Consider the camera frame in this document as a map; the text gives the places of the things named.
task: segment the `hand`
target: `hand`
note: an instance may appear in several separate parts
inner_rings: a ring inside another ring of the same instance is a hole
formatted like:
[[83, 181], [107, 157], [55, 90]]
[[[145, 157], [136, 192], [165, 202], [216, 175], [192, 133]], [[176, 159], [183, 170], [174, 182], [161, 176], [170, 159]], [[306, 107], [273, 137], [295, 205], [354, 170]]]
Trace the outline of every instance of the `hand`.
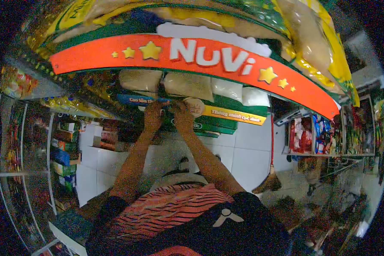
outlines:
[[174, 100], [172, 107], [175, 114], [175, 126], [179, 133], [182, 136], [193, 133], [194, 117], [188, 110], [188, 106], [184, 102]]
[[144, 117], [144, 131], [153, 135], [162, 125], [161, 120], [162, 104], [155, 101], [147, 106]]

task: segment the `white floor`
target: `white floor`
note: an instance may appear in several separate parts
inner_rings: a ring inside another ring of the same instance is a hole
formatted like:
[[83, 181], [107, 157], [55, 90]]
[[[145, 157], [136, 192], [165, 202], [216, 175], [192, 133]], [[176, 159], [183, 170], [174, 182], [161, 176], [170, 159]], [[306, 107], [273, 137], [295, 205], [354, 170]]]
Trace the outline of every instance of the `white floor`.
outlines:
[[[94, 129], [86, 130], [81, 138], [91, 138]], [[281, 152], [284, 146], [284, 127], [274, 126], [274, 166], [276, 171], [292, 169], [286, 155]], [[221, 156], [222, 163], [229, 169], [240, 185], [250, 192], [267, 176], [270, 167], [271, 122], [270, 117], [263, 126], [240, 122], [233, 135], [221, 134], [219, 138], [200, 137], [204, 144]], [[125, 161], [128, 153], [117, 153], [91, 147], [92, 141], [81, 141], [82, 163], [77, 167], [77, 192], [80, 206], [87, 200], [110, 187]], [[166, 134], [162, 145], [149, 147], [144, 173], [139, 189], [147, 191], [156, 178], [174, 170], [183, 157], [189, 158], [190, 169], [198, 171], [193, 156], [185, 142], [177, 133]]]

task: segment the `white bag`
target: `white bag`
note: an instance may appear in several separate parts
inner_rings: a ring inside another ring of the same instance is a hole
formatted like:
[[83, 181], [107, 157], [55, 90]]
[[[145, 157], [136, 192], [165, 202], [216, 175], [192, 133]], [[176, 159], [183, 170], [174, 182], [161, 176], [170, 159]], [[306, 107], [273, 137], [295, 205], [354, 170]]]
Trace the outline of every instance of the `white bag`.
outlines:
[[119, 83], [124, 89], [133, 90], [142, 95], [157, 98], [158, 84], [162, 77], [162, 71], [124, 69], [119, 72], [118, 77]]
[[165, 91], [171, 95], [194, 97], [213, 102], [210, 77], [181, 72], [170, 72], [164, 79]]
[[242, 89], [242, 104], [244, 106], [267, 106], [270, 107], [269, 97], [262, 90], [245, 87]]
[[212, 78], [212, 93], [242, 102], [242, 84]]

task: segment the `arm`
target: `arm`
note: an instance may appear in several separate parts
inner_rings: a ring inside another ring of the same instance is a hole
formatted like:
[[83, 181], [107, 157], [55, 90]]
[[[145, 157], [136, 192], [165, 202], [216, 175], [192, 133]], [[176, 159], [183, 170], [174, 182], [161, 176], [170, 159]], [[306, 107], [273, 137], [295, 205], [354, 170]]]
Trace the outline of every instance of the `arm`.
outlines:
[[193, 131], [193, 116], [182, 102], [175, 103], [174, 114], [175, 126], [207, 181], [229, 195], [245, 191], [222, 162], [199, 140]]
[[144, 169], [148, 146], [161, 126], [160, 110], [161, 104], [158, 102], [154, 102], [146, 108], [144, 131], [129, 150], [129, 156], [121, 167], [110, 196], [121, 197], [128, 204], [135, 200], [136, 187]]

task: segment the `broom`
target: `broom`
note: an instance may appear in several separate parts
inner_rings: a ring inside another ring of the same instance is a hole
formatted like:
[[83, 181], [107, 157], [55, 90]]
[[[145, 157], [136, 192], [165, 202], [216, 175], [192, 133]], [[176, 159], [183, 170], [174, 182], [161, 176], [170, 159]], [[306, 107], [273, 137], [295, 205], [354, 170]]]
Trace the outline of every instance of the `broom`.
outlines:
[[270, 115], [271, 120], [271, 157], [270, 157], [270, 173], [266, 179], [256, 188], [252, 190], [253, 194], [260, 194], [267, 190], [276, 191], [282, 188], [282, 184], [277, 178], [273, 166], [273, 143], [274, 143], [274, 132], [273, 132], [273, 114]]

